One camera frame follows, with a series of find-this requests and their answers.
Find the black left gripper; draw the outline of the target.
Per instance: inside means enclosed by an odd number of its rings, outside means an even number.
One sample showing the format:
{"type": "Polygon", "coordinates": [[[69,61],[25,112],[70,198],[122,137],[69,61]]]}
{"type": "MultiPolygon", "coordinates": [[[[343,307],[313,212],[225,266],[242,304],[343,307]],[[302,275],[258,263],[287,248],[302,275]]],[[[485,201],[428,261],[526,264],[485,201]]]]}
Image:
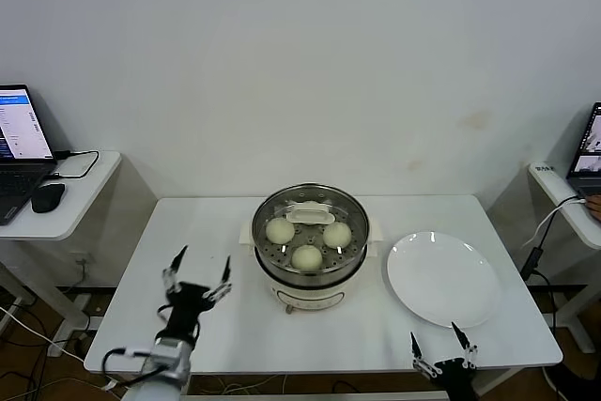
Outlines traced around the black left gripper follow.
{"type": "Polygon", "coordinates": [[[211,310],[232,289],[231,257],[228,256],[220,283],[210,289],[204,285],[177,281],[177,273],[188,250],[188,245],[175,255],[171,264],[162,271],[162,282],[167,294],[170,316],[162,336],[181,341],[196,341],[200,331],[199,316],[211,310]]]}

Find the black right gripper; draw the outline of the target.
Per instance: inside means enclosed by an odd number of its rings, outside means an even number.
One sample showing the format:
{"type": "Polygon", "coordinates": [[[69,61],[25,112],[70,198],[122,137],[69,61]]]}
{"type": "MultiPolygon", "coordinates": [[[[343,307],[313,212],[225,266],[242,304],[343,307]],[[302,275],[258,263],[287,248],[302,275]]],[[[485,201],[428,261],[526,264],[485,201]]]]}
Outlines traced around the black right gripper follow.
{"type": "Polygon", "coordinates": [[[478,401],[479,396],[472,387],[475,376],[478,346],[454,323],[451,323],[455,336],[464,351],[464,358],[456,357],[429,364],[413,332],[410,333],[412,366],[439,389],[447,393],[450,401],[478,401]]]}

